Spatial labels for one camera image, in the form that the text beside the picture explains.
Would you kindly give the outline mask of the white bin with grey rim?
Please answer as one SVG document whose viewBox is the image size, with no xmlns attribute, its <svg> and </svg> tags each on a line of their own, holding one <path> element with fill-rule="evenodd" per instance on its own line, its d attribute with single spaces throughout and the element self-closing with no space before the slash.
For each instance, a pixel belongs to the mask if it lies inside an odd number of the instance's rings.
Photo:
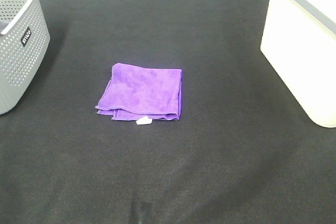
<svg viewBox="0 0 336 224">
<path fill-rule="evenodd" d="M 260 49 L 308 117 L 335 127 L 335 0 L 269 0 Z"/>
</svg>

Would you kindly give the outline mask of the grey perforated plastic basket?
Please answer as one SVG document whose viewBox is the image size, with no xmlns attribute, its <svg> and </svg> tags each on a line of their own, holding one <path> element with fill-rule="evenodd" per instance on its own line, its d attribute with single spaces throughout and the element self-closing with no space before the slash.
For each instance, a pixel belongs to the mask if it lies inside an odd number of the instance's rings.
<svg viewBox="0 0 336 224">
<path fill-rule="evenodd" d="M 39 0 L 1 0 L 1 114 L 19 102 L 49 42 Z"/>
</svg>

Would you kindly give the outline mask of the purple towel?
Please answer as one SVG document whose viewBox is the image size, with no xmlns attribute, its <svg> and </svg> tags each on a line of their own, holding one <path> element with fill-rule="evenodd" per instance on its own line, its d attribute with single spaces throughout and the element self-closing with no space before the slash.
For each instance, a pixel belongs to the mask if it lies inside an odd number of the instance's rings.
<svg viewBox="0 0 336 224">
<path fill-rule="evenodd" d="M 150 69 L 116 63 L 96 105 L 97 113 L 116 121 L 177 121 L 182 110 L 181 69 Z"/>
</svg>

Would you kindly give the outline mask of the black table cloth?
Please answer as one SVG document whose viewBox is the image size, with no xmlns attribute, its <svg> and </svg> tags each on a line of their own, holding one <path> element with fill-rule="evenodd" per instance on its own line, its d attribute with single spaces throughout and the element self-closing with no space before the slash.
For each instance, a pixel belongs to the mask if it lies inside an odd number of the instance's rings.
<svg viewBox="0 0 336 224">
<path fill-rule="evenodd" d="M 40 0 L 50 33 L 1 116 L 1 223 L 335 223 L 335 129 L 264 55 L 269 0 Z M 179 121 L 98 115 L 115 63 L 183 70 Z"/>
</svg>

